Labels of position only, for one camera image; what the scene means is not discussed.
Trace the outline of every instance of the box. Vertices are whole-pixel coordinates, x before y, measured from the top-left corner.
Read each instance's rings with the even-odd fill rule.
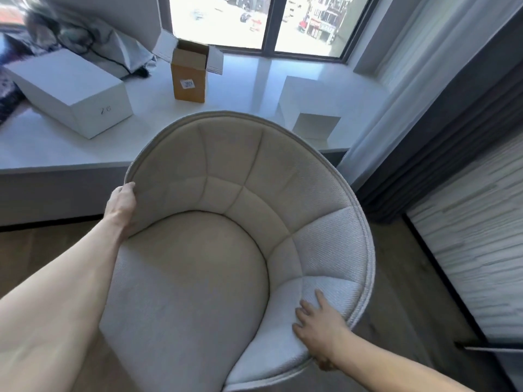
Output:
[[[171,63],[176,99],[203,103],[206,72],[220,75],[223,72],[223,54],[216,47],[183,39],[178,41],[170,32],[163,30],[158,0],[45,1],[101,18]],[[205,67],[202,55],[205,56]]]
[[[205,102],[207,72],[223,73],[223,53],[212,45],[177,39],[162,30],[152,51],[171,64],[174,97]]]
[[[133,114],[123,82],[69,50],[4,67],[34,106],[88,139]]]
[[[327,140],[342,117],[334,98],[320,81],[288,76],[279,100],[285,127],[304,139]]]

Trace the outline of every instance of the white box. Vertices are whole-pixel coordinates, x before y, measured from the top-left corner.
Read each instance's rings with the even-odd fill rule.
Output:
[[[88,139],[133,114],[123,82],[69,50],[5,69],[33,105]]]
[[[327,85],[307,78],[287,77],[279,105],[285,127],[304,139],[327,140],[342,117]]]

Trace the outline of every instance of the window mullion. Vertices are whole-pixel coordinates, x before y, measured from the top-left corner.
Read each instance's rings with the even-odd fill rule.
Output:
[[[286,4],[287,0],[272,0],[270,3],[265,35],[261,46],[261,53],[264,56],[274,55],[274,49],[276,48],[276,41],[278,40],[278,34],[280,33],[280,26],[284,18]]]

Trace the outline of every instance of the person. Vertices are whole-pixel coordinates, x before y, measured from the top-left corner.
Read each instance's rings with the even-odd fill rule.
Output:
[[[94,338],[136,199],[116,188],[103,219],[69,250],[0,299],[0,385],[5,392],[67,392]],[[292,329],[320,369],[339,369],[374,392],[466,392],[450,378],[353,334],[323,293],[301,301]]]

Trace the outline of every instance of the dark car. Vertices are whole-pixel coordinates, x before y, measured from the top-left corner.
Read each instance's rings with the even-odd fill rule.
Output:
[[[239,21],[241,23],[245,23],[246,21],[248,21],[250,19],[250,17],[251,17],[250,14],[248,14],[247,12],[244,12],[244,13],[242,13],[242,16],[240,16]]]

